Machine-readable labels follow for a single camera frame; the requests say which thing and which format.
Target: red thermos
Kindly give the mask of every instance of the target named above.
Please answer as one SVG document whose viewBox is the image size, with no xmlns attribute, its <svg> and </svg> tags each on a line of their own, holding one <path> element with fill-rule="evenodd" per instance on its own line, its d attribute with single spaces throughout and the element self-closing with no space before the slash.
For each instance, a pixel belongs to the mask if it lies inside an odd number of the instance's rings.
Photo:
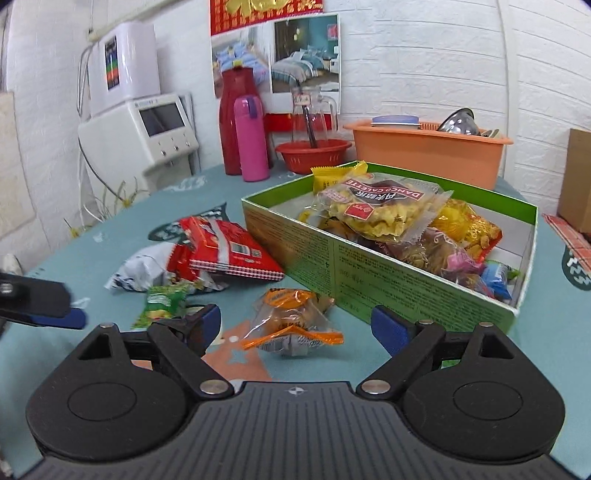
<svg viewBox="0 0 591 480">
<path fill-rule="evenodd" d="M 236 137 L 236 121 L 234 103 L 243 95 L 254 95 L 259 98 L 255 86 L 252 69 L 234 67 L 222 72 L 223 90 L 220 101 L 220 137 L 222 139 L 223 164 L 226 175 L 240 175 L 240 155 L 238 138 Z"/>
</svg>

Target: display screen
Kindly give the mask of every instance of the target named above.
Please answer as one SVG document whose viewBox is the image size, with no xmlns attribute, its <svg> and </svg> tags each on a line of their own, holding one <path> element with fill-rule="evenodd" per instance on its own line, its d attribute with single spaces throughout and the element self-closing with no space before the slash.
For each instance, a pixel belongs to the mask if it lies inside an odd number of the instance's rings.
<svg viewBox="0 0 591 480">
<path fill-rule="evenodd" d="M 117 37 L 105 43 L 105 62 L 107 74 L 107 88 L 119 85 L 119 67 L 117 62 Z"/>
<path fill-rule="evenodd" d="M 142 116 L 148 135 L 151 137 L 175 128 L 184 127 L 176 103 L 140 110 L 139 114 Z"/>
</svg>

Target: red snack bag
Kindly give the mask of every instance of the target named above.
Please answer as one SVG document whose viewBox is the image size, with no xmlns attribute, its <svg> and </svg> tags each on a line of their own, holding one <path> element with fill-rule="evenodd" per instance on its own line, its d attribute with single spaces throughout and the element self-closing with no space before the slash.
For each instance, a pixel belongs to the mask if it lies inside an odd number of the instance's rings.
<svg viewBox="0 0 591 480">
<path fill-rule="evenodd" d="M 279 264 L 237 223 L 204 217 L 179 223 L 195 247 L 191 268 L 264 280 L 284 277 Z"/>
<path fill-rule="evenodd" d="M 179 283 L 183 280 L 189 282 L 200 281 L 199 270 L 190 267 L 191 249 L 187 245 L 177 244 L 174 246 L 166 270 L 173 283 Z"/>
</svg>

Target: red banner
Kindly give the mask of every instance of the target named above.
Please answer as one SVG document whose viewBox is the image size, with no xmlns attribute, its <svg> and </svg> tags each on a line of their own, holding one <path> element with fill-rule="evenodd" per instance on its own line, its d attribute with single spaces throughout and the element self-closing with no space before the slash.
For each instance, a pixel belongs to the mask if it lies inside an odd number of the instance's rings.
<svg viewBox="0 0 591 480">
<path fill-rule="evenodd" d="M 211 35 L 268 20 L 322 12 L 322 0 L 209 0 Z"/>
</svg>

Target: poster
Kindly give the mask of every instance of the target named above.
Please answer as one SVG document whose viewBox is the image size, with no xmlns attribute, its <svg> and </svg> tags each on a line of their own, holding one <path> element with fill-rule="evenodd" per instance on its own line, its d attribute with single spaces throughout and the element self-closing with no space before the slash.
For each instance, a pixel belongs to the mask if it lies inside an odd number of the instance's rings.
<svg viewBox="0 0 591 480">
<path fill-rule="evenodd" d="M 298 84 L 315 88 L 340 106 L 338 15 L 308 15 L 274 22 L 270 112 L 291 112 Z"/>
<path fill-rule="evenodd" d="M 237 61 L 252 68 L 259 92 L 270 94 L 272 24 L 238 28 L 212 36 L 213 84 L 217 98 L 222 96 L 222 72 L 230 70 Z"/>
<path fill-rule="evenodd" d="M 224 72 L 241 65 L 252 68 L 266 112 L 292 112 L 292 91 L 299 86 L 330 96 L 339 110 L 337 15 L 302 15 L 321 12 L 319 0 L 210 1 L 213 87 L 217 98 L 222 96 Z"/>
</svg>

